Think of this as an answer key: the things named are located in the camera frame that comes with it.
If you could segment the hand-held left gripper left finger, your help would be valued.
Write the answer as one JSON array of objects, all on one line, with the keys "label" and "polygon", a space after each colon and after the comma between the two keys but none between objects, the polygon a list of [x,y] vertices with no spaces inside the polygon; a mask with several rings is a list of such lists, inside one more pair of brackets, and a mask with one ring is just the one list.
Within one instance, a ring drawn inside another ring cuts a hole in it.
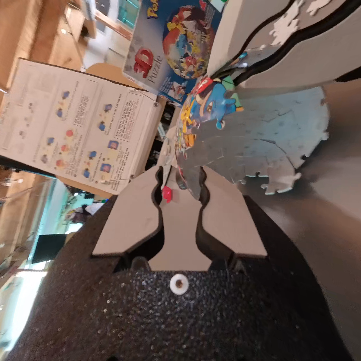
[{"label": "hand-held left gripper left finger", "polygon": [[163,168],[154,166],[131,181],[118,195],[92,255],[141,256],[148,261],[164,246],[160,203]]}]

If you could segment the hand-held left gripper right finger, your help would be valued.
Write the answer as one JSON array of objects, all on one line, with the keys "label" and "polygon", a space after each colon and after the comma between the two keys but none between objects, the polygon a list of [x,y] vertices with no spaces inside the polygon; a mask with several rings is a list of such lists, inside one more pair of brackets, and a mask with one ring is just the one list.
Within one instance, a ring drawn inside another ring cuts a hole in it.
[{"label": "hand-held left gripper right finger", "polygon": [[235,263],[242,257],[267,257],[242,193],[207,166],[200,169],[199,201],[196,245],[208,259]]}]

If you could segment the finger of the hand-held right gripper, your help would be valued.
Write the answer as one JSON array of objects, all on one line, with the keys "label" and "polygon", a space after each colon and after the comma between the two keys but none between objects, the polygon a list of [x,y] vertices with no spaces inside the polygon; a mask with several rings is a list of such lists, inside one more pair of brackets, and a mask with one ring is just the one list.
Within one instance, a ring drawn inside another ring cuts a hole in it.
[{"label": "finger of the hand-held right gripper", "polygon": [[235,79],[240,93],[289,93],[331,83],[360,68],[360,1],[297,30]]},{"label": "finger of the hand-held right gripper", "polygon": [[216,32],[207,76],[218,75],[244,52],[252,38],[292,5],[287,0],[230,0]]}]

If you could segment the colourful puzzle ball shell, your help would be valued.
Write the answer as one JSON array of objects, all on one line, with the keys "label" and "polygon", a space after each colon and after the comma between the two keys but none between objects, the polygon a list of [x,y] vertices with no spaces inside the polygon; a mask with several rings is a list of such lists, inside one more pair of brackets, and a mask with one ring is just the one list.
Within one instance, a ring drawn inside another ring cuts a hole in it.
[{"label": "colourful puzzle ball shell", "polygon": [[328,139],[329,108],[323,88],[243,99],[232,78],[277,51],[263,45],[244,51],[214,80],[203,75],[185,100],[176,125],[178,173],[191,195],[201,193],[200,171],[207,166],[231,183],[267,177],[265,194],[288,192],[300,179],[297,169]]}]

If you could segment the blue puzzle box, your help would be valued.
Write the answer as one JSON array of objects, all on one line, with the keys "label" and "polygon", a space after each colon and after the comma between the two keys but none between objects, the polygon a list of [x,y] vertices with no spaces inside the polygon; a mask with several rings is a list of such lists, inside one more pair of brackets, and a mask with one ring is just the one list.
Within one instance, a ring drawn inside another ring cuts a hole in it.
[{"label": "blue puzzle box", "polygon": [[221,18],[211,1],[140,1],[123,74],[183,105],[206,74]]}]

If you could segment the black flat panel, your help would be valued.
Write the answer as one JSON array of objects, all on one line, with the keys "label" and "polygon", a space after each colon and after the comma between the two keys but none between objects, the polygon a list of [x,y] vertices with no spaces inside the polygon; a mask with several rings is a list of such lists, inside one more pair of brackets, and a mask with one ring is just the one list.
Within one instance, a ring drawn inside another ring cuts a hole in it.
[{"label": "black flat panel", "polygon": [[54,260],[66,241],[66,234],[40,235],[31,263]]}]

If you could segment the white instruction sheet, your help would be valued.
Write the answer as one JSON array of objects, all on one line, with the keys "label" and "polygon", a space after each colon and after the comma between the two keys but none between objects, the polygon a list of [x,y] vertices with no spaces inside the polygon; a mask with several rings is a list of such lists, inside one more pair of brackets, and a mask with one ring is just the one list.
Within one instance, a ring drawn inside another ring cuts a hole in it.
[{"label": "white instruction sheet", "polygon": [[18,60],[1,113],[1,156],[119,194],[136,177],[160,106],[147,91]]}]

